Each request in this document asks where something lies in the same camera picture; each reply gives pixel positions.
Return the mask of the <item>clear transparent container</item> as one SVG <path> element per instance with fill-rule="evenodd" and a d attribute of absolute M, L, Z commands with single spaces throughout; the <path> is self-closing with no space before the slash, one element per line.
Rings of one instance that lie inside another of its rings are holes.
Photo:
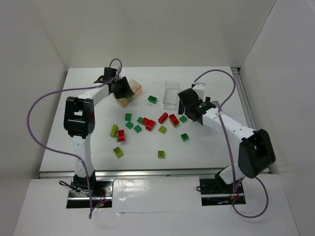
<path fill-rule="evenodd" d="M 165 82 L 163 95 L 163 108 L 166 110 L 178 110 L 179 107 L 179 83 Z"/>

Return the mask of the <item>orange transparent container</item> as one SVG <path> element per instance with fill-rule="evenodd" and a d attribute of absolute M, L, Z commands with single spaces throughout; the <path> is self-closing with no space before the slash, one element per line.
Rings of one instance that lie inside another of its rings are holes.
<path fill-rule="evenodd" d="M 113 95 L 116 103 L 118 103 L 122 108 L 125 108 L 130 105 L 134 100 L 136 100 L 141 94 L 142 94 L 142 85 L 138 83 L 136 80 L 131 79 L 127 80 L 129 90 L 127 95 L 133 95 L 132 98 L 126 99 L 124 98 L 117 98 L 115 95 Z"/>

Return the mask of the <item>grey transparent container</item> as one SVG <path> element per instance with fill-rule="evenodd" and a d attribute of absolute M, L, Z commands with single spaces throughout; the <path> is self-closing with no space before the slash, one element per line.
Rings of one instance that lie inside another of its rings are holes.
<path fill-rule="evenodd" d="M 210 107 L 211 107 L 211 109 L 213 108 L 213 109 L 221 109 L 221 106 L 220 106 L 220 104 L 219 104 L 219 102 L 218 101 L 211 101 L 210 102 Z"/>

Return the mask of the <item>red lego long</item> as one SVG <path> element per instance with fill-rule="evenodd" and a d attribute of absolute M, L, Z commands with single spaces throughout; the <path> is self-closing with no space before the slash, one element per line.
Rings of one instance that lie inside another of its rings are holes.
<path fill-rule="evenodd" d="M 158 119 L 158 123 L 163 124 L 164 121 L 168 118 L 168 113 L 164 112 Z"/>

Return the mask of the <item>dark green lego square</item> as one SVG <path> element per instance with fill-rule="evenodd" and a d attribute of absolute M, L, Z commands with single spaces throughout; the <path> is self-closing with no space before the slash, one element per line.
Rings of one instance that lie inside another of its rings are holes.
<path fill-rule="evenodd" d="M 132 120 L 132 114 L 131 113 L 126 113 L 125 121 L 131 121 L 131 120 Z"/>

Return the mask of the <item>dark green lego top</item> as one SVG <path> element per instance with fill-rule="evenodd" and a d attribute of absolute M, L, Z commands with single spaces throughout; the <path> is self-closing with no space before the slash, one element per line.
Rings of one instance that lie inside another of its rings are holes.
<path fill-rule="evenodd" d="M 150 102 L 150 103 L 153 103 L 153 104 L 156 104 L 157 103 L 157 98 L 156 97 L 154 97 L 154 96 L 149 96 L 148 97 L 148 101 Z"/>

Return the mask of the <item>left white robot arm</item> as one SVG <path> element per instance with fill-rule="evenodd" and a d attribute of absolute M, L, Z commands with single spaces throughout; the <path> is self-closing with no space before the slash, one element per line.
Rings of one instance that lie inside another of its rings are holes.
<path fill-rule="evenodd" d="M 73 144 L 75 161 L 72 189 L 95 190 L 95 168 L 91 158 L 91 135 L 95 129 L 95 106 L 110 94 L 118 99 L 133 95 L 126 77 L 122 77 L 120 67 L 106 67 L 86 92 L 65 102 L 63 126 Z"/>

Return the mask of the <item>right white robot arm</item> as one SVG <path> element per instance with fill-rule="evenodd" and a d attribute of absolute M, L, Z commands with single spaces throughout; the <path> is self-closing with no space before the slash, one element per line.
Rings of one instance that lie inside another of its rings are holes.
<path fill-rule="evenodd" d="M 238 147 L 237 161 L 215 174 L 216 185 L 223 188 L 238 180 L 255 178 L 276 160 L 270 136 L 264 129 L 246 127 L 224 114 L 209 100 L 202 101 L 188 88 L 178 94 L 186 115 L 192 121 L 205 125 L 228 138 L 227 144 Z"/>

